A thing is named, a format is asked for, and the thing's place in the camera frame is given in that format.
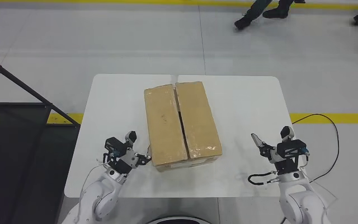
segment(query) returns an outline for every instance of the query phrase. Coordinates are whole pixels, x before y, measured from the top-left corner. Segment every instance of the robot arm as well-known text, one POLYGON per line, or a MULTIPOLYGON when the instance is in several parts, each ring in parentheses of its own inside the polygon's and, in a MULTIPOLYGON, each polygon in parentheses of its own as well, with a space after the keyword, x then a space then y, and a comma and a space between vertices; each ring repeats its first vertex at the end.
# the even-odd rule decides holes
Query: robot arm
POLYGON ((294 133, 288 126, 281 131, 282 143, 277 147, 266 144, 255 134, 251 134, 251 137, 261 156, 267 157, 277 169, 278 176, 267 183, 279 183, 280 205, 287 220, 292 224, 330 224, 325 201, 313 190, 303 172, 298 170, 299 156, 306 155, 307 159, 309 156, 306 144, 298 139, 292 140, 294 133), (297 185, 305 187, 305 190, 289 194, 288 189, 297 185))
POLYGON ((115 137, 106 140, 105 148, 109 151, 103 154, 106 171, 81 192, 80 202, 71 209, 63 224, 92 224, 105 219, 116 206, 129 172, 151 160, 150 156, 133 151, 134 131, 129 132, 125 140, 125 143, 115 137))

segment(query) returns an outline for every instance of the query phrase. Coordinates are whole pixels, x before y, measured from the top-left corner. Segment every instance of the black pants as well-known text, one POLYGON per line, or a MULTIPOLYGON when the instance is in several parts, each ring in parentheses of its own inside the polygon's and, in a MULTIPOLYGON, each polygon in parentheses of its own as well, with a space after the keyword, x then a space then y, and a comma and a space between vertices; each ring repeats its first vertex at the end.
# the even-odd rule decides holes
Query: black pants
MULTIPOLYGON (((282 10, 282 13, 287 13, 293 1, 294 0, 280 0, 277 8, 282 10)), ((271 2, 272 0, 256 0, 246 12, 245 16, 251 20, 258 18, 271 2)))

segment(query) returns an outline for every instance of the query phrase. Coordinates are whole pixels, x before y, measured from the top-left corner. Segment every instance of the leg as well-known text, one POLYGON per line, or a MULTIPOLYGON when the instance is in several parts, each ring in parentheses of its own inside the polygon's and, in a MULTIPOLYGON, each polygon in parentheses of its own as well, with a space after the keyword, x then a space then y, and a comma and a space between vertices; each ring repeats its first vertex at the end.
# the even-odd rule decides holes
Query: leg
POLYGON ((271 2, 272 0, 256 0, 246 12, 245 16, 235 22, 236 28, 238 30, 243 30, 248 27, 252 20, 258 18, 271 2))
POLYGON ((286 18, 289 14, 290 6, 294 0, 280 0, 279 6, 273 10, 268 10, 262 15, 265 18, 286 18))
POLYGON ((256 0, 246 12, 245 17, 251 19, 251 21, 257 19, 271 2, 272 0, 256 0))

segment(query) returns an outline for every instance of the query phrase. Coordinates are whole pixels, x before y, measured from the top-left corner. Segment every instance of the gray floor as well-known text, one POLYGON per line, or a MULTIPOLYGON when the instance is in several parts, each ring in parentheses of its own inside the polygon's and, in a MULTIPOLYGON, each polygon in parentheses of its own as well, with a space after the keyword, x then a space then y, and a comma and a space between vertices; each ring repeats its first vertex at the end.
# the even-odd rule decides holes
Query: gray floor
MULTIPOLYGON (((358 29, 352 12, 293 10, 242 33, 243 9, 198 6, 0 4, 0 62, 67 113, 83 113, 98 73, 275 76, 290 113, 358 111, 358 29)), ((0 76, 0 101, 35 101, 0 76)), ((339 200, 332 223, 355 223, 357 125, 338 125, 341 157, 319 183, 339 200)), ((331 125, 296 125, 312 154, 309 175, 336 153, 331 125)), ((315 186, 327 201, 332 197, 315 186)), ((63 215, 74 205, 66 199, 63 215)), ((277 198, 123 199, 123 223, 191 214, 212 223, 279 223, 277 198)))

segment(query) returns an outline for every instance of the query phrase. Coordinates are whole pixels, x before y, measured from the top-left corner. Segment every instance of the white table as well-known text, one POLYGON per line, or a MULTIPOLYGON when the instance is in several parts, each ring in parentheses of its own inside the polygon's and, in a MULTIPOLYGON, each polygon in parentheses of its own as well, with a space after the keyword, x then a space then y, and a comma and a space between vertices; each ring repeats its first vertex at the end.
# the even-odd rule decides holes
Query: white table
MULTIPOLYGON (((246 76, 170 76, 136 74, 98 74, 93 79, 81 130, 69 170, 65 195, 79 197, 85 177, 106 152, 105 140, 115 136, 124 140, 130 130, 138 136, 134 150, 145 153, 149 145, 143 91, 159 85, 203 81, 223 155, 212 164, 158 172, 152 163, 133 170, 120 197, 273 197, 276 184, 253 186, 250 174, 274 170, 261 157, 251 139, 256 133, 275 145, 280 131, 291 126, 281 87, 275 77, 246 76)), ((92 172, 86 186, 104 171, 92 172)))

